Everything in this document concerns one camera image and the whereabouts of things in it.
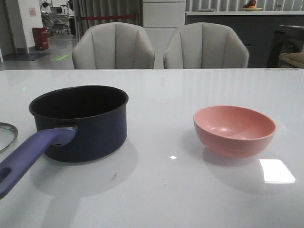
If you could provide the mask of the pink plastic bowl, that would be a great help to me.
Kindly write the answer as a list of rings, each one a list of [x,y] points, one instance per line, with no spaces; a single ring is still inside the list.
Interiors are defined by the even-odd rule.
[[[248,158],[262,152],[272,141],[276,124],[252,109],[216,105],[193,116],[196,134],[214,153],[228,158]]]

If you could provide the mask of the glass pot lid blue knob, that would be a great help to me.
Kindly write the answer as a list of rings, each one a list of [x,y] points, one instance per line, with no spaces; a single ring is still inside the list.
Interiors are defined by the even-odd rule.
[[[14,144],[18,136],[18,129],[9,123],[0,123],[0,153]]]

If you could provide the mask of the grey upholstered chair left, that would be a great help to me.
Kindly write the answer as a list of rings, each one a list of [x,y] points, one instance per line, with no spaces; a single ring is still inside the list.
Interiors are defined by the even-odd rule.
[[[72,60],[74,69],[153,69],[155,53],[143,27],[111,22],[90,27]]]

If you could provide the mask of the grey upholstered chair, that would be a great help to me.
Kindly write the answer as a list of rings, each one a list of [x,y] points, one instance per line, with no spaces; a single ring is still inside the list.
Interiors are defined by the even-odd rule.
[[[225,25],[197,22],[174,30],[163,55],[165,69],[247,68],[249,51]]]
[[[153,69],[155,53],[143,27],[111,22],[90,27],[72,60],[74,69]]]

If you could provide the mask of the grey upholstered chair right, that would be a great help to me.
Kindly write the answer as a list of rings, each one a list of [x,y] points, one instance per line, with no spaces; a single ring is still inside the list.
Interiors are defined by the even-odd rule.
[[[165,69],[247,68],[249,51],[225,25],[197,22],[174,30],[163,55]]]

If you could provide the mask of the white drawer cabinet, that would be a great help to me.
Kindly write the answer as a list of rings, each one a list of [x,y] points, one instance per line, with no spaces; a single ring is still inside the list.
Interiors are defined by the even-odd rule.
[[[185,23],[185,0],[144,0],[143,27],[155,50],[163,50],[175,28]]]

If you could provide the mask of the red barrier tape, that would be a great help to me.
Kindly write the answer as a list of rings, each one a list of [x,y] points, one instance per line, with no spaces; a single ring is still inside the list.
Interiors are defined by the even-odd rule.
[[[80,17],[81,20],[111,20],[111,19],[136,19],[137,15],[118,15],[118,16],[99,16],[99,17]]]

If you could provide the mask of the grey curtain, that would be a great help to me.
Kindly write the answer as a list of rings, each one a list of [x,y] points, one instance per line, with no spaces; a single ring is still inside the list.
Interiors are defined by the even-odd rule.
[[[141,0],[74,0],[76,38],[79,40],[92,26],[110,22],[123,22],[141,26],[143,23]],[[136,19],[81,20],[80,17],[134,15]]]

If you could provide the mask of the red bin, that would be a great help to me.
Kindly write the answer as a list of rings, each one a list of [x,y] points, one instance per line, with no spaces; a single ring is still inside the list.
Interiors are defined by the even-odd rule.
[[[49,48],[47,29],[45,27],[32,28],[36,50],[46,50]]]

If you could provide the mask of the dark grey sideboard counter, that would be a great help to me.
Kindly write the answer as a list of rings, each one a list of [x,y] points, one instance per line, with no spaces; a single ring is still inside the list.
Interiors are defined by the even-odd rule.
[[[186,24],[208,22],[231,27],[249,50],[249,68],[279,67],[279,26],[302,26],[302,11],[186,12]]]

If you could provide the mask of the fruit plate on counter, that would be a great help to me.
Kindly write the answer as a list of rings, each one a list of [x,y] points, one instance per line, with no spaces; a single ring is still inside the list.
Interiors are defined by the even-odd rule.
[[[257,7],[257,1],[256,0],[249,0],[246,4],[244,4],[240,10],[242,11],[249,11],[249,12],[253,12],[253,11],[260,11],[263,8],[262,7]]]

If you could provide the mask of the beige cushion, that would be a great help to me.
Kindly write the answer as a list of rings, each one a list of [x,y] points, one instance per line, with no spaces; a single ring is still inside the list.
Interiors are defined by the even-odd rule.
[[[283,61],[283,68],[304,68],[304,52],[282,53],[279,59]]]

